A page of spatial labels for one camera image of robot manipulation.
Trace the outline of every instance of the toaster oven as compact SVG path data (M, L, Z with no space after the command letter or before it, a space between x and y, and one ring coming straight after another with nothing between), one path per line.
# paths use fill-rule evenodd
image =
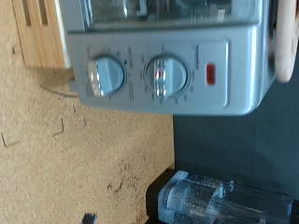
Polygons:
M89 106L243 115L275 79L270 0L61 0Z

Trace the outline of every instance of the red indicator light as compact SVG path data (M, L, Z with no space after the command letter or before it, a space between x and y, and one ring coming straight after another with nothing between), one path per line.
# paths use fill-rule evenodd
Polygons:
M216 68L214 63L209 63L206 66L206 83L208 85L215 85L216 83Z

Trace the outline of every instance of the cork board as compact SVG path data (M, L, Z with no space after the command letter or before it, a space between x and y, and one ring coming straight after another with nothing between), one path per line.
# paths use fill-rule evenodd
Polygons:
M146 189L174 159L172 117L82 105L72 70L24 67L12 4L0 8L0 222L144 223Z

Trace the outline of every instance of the wooden handle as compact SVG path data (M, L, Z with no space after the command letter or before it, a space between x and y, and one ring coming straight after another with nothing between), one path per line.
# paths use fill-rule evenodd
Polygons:
M12 0L26 66L69 68L59 0Z
M297 0L278 0L275 70L281 82L291 79L295 64L299 33L297 11Z

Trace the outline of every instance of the black surface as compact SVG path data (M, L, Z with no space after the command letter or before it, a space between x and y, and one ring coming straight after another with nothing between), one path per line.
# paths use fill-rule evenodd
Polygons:
M174 176L176 173L173 169L165 170L152 184L148 187L146 204L147 214L153 219L158 219L158 196L162 187Z
M176 169L299 199L299 58L243 117L174 116Z
M298 224L298 223L299 223L299 202L293 201L290 224Z

